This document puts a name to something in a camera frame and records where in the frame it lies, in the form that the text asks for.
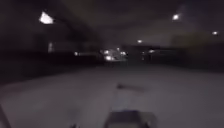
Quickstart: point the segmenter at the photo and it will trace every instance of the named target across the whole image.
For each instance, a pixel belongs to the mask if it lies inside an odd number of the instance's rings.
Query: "dark sky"
[[[62,0],[88,23],[108,45],[144,44],[169,46],[176,34],[222,31],[220,0]],[[172,21],[175,13],[181,20]]]

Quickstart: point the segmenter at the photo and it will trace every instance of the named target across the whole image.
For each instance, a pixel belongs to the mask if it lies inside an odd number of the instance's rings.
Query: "snow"
[[[117,84],[127,88],[117,90]],[[162,66],[97,67],[1,90],[12,128],[102,128],[110,111],[152,112],[158,128],[224,126],[224,75]]]

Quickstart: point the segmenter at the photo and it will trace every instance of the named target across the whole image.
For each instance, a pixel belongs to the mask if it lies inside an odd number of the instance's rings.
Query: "road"
[[[102,128],[110,111],[123,109],[153,112],[158,128],[221,128],[223,85],[223,74],[123,65],[14,83],[0,94],[12,128]]]

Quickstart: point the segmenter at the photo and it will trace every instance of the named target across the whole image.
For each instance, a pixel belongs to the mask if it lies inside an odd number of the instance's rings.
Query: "light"
[[[78,56],[78,55],[79,55],[79,53],[78,53],[78,52],[74,52],[74,55],[75,55],[75,56]]]
[[[113,58],[112,58],[111,56],[106,56],[105,59],[106,59],[107,61],[111,61],[111,60],[113,60]]]
[[[179,19],[180,19],[180,15],[179,14],[173,15],[173,20],[179,20]]]
[[[217,31],[212,32],[212,35],[218,35],[218,34],[219,34],[219,32],[217,32]]]
[[[142,43],[142,40],[138,40],[138,43],[141,44]]]
[[[51,18],[47,13],[42,12],[40,19],[40,22],[42,22],[43,24],[53,24],[53,18]]]
[[[155,52],[155,50],[149,50],[149,53],[154,53]]]
[[[51,53],[51,52],[53,52],[53,51],[54,51],[54,46],[53,46],[53,43],[50,42],[50,43],[48,44],[48,53]]]
[[[105,51],[104,51],[104,54],[109,54],[109,51],[108,51],[108,50],[105,50]]]
[[[121,55],[126,56],[126,55],[127,55],[127,53],[126,53],[126,52],[121,52]]]

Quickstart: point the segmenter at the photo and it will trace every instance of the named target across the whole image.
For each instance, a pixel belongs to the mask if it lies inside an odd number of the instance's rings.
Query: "headlight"
[[[111,61],[111,60],[113,60],[113,57],[111,57],[111,56],[106,56],[105,59],[106,59],[107,61]]]
[[[120,52],[120,54],[121,54],[121,55],[124,55],[124,56],[126,56],[126,55],[127,55],[127,53],[126,53],[126,52]]]

